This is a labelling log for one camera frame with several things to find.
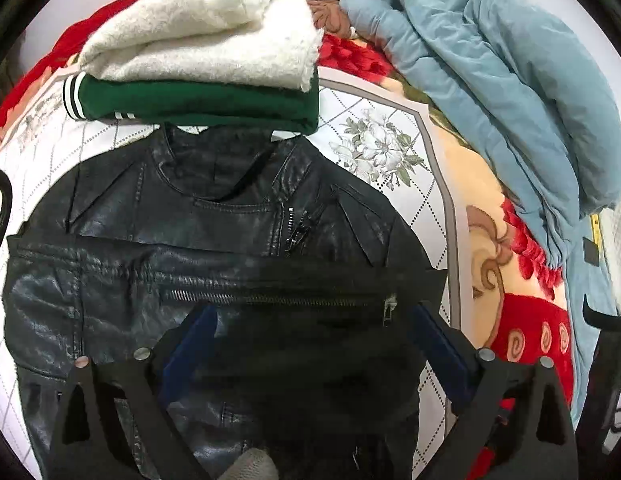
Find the metal zipper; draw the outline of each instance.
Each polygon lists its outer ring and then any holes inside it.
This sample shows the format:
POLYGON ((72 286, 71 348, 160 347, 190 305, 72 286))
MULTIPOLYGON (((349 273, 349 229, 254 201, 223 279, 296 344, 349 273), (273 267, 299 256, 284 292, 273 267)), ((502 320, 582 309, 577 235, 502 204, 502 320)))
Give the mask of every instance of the metal zipper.
MULTIPOLYGON (((183 288, 172 288, 164 293, 165 298, 172 301, 182 301, 186 303, 200 303, 201 301, 207 301, 212 304, 283 304, 287 306, 373 306, 375 304, 382 303, 380 298, 357 298, 350 297, 338 297, 338 296, 320 296, 320 297, 308 297, 308 296, 291 296, 291 295, 277 295, 277 294, 253 294, 247 293, 227 293, 227 292, 212 292, 202 290, 186 290, 183 288)), ((383 301, 384 305, 384 317, 386 316, 387 304, 389 300, 394 298, 393 294, 389 298, 383 301)))
POLYGON ((302 214, 302 218, 297 223, 297 225, 292 227, 292 218, 291 215, 289 218, 289 237, 286 240, 286 254, 292 253, 299 245, 303 242, 303 239, 311 232, 313 227, 318 224, 319 219, 324 213, 324 209, 329 204, 329 201, 333 199, 335 196, 335 191, 331 192, 331 195, 323 200, 319 205, 313 209, 310 213, 304 212, 302 214))
POLYGON ((288 236, 287 236, 287 239, 290 237, 290 235, 292 235, 292 228, 294 227, 294 223, 293 222, 294 222, 294 219, 295 219, 294 215, 295 215, 295 209, 293 209, 292 207, 289 207, 288 208, 288 223, 287 223, 287 226, 288 226, 288 236))
POLYGON ((359 462, 357 462, 357 456, 359 455, 359 447, 355 446, 353 450, 353 462, 355 462, 355 469, 359 471, 359 462))
POLYGON ((397 306, 397 295, 392 294, 384 300, 384 316, 382 326, 388 326, 393 320, 393 310, 397 306))

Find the red fabric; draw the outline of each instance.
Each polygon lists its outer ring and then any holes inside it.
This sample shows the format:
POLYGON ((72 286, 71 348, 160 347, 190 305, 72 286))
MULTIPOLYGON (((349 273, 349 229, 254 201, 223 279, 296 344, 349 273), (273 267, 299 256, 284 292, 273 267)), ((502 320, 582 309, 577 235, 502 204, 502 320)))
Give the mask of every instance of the red fabric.
POLYGON ((337 68, 375 84, 393 71, 393 66, 381 52, 332 34, 324 34, 317 64, 337 68))
POLYGON ((91 17, 77 22, 67 28, 60 36, 50 53, 41 58, 39 62, 28 72, 19 83, 6 96, 0 107, 0 128, 6 124, 6 114, 14 108, 31 85, 33 81, 40 78, 46 70, 51 67, 53 71, 66 65, 66 62, 73 54, 78 53, 88 37, 101 27, 118 12, 130 7, 137 0, 117 0, 98 11, 91 17))
MULTIPOLYGON (((555 362, 559 382, 567 404, 573 399, 573 361, 571 356, 571 326, 569 313, 550 301, 530 296, 506 293, 497 336, 491 345, 500 358, 523 364, 533 364, 548 355, 555 362)), ((502 406, 512 407, 513 399, 502 406)), ((484 448, 479 454, 467 480, 482 478, 491 468, 495 454, 484 448)))
POLYGON ((561 267, 550 269, 546 265, 546 254, 540 245, 533 239, 533 235, 519 216, 515 213, 513 203, 504 199, 502 203, 504 221, 515 228, 515 236, 511 243, 511 249, 517 254, 519 272, 525 280, 535 275, 544 296, 548 300, 555 299, 555 287, 562 281, 561 267))

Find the grey flower pattern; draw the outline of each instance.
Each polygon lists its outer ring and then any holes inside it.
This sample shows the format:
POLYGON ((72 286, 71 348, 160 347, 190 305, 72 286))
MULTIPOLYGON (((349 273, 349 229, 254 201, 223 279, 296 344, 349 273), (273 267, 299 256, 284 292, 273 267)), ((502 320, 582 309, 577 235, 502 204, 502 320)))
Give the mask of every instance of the grey flower pattern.
POLYGON ((413 146, 415 139, 395 127, 387 118, 369 108, 357 122, 347 119, 340 143, 331 142, 339 163, 348 171, 371 184, 380 178, 389 189, 400 183, 410 187, 414 166, 426 168, 413 146))
POLYGON ((40 131, 44 129, 48 119, 53 112, 62 107, 62 94, 55 92, 54 94, 42 98, 34 105, 34 107, 24 116, 22 124, 23 130, 18 137, 19 151, 24 152, 28 144, 33 142, 40 131))

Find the striped cuff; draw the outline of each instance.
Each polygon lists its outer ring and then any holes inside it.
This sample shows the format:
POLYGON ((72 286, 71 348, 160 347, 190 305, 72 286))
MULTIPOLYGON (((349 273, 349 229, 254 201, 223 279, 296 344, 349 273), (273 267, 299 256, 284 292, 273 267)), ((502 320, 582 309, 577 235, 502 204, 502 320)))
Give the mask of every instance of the striped cuff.
MULTIPOLYGON (((62 101, 64 103, 64 108, 66 108, 66 113, 71 119, 75 119, 76 121, 83 120, 92 120, 96 119, 96 117, 87 117, 84 113, 84 108, 81 105, 81 101, 79 100, 79 86, 81 86, 82 81, 86 76, 86 72, 79 72, 67 77, 64 80, 63 91, 62 91, 62 101)), ((111 112, 110 117, 112 118, 114 115, 115 119, 136 119, 134 114, 131 113, 122 113, 122 112, 111 112)))
POLYGON ((86 72, 79 72, 67 77, 64 80, 64 86, 62 91, 62 100, 66 113, 71 119, 76 121, 86 119, 84 110, 79 102, 79 86, 82 80, 85 78, 86 72))

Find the light blue jacket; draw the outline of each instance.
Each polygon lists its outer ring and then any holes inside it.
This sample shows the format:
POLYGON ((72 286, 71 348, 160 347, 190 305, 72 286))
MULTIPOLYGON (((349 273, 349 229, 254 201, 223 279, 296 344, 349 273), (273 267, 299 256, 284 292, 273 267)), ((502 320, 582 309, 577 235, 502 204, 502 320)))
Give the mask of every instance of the light blue jacket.
POLYGON ((581 313, 616 313, 606 263, 584 261, 588 215, 621 195, 621 123, 603 74, 575 34, 526 0, 341 0, 490 165, 520 218, 564 266, 579 419, 599 331, 581 313))

